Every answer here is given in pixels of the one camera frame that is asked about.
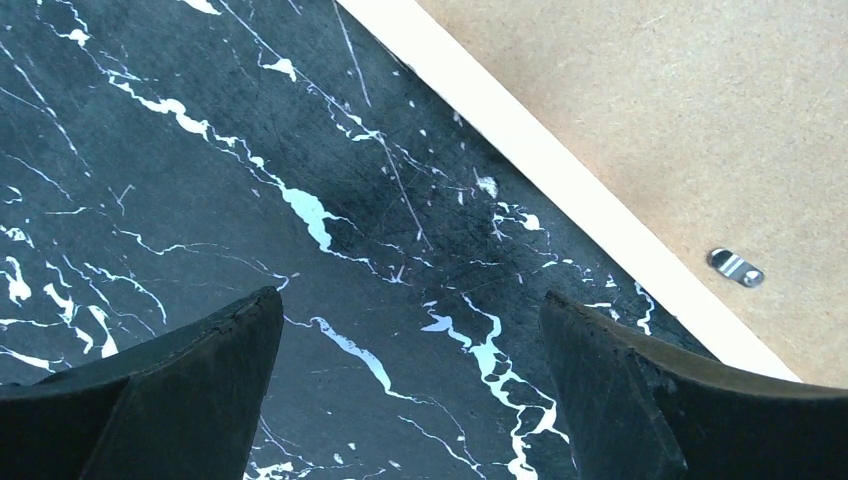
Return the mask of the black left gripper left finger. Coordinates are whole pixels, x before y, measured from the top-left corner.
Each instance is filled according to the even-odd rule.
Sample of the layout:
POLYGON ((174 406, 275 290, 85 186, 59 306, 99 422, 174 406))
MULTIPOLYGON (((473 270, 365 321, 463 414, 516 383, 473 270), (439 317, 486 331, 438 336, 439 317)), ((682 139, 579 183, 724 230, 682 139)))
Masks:
POLYGON ((108 358, 1 390, 5 479, 239 479, 284 326, 263 287, 108 358))

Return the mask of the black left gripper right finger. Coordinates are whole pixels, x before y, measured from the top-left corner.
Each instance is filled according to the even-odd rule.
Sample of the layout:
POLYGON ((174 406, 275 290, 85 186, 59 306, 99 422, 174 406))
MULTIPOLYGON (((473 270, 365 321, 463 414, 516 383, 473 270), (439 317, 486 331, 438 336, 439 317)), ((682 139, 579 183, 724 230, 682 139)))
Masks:
POLYGON ((843 479, 847 393, 640 334, 556 292, 540 332, 582 479, 843 479))

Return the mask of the light wooden picture frame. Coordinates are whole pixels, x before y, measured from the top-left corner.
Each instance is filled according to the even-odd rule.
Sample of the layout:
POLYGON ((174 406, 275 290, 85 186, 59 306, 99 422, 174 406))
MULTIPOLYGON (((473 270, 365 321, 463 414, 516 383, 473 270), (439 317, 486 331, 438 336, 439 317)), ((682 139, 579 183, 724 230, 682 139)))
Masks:
POLYGON ((415 1, 344 8, 470 123, 718 360, 798 376, 415 1))

